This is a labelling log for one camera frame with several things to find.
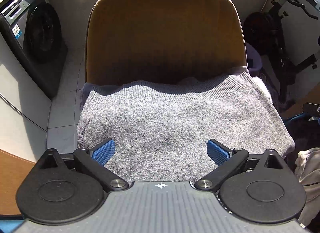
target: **brown chair back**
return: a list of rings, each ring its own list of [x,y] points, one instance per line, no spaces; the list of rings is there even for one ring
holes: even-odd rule
[[[86,37],[86,82],[175,84],[246,65],[230,0],[99,0]]]

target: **bike handlebar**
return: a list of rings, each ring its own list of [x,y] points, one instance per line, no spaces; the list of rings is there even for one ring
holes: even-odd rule
[[[298,0],[287,0],[290,4],[300,7],[302,8],[302,10],[306,13],[306,15],[308,15],[310,18],[313,18],[315,20],[318,20],[318,16],[312,15],[310,14],[307,10],[306,10],[306,6],[302,3],[300,3]]]

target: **white tile floor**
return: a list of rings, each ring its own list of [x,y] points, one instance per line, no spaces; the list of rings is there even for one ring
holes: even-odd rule
[[[80,117],[80,89],[84,85],[84,47],[68,52],[57,96],[52,100],[47,132],[47,149],[72,153]]]

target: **gray sweater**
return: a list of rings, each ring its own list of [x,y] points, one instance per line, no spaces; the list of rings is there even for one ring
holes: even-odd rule
[[[78,147],[113,138],[116,153],[106,167],[128,182],[195,182],[217,167],[206,152],[211,138],[252,154],[274,148],[285,156],[294,149],[277,111],[246,72],[191,85],[135,81],[112,92],[93,86],[77,132]]]

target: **washing machine door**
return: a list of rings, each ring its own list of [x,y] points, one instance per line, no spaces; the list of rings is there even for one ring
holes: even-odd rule
[[[28,16],[25,42],[29,52],[39,63],[54,60],[61,47],[61,25],[55,9],[47,3],[39,4]]]

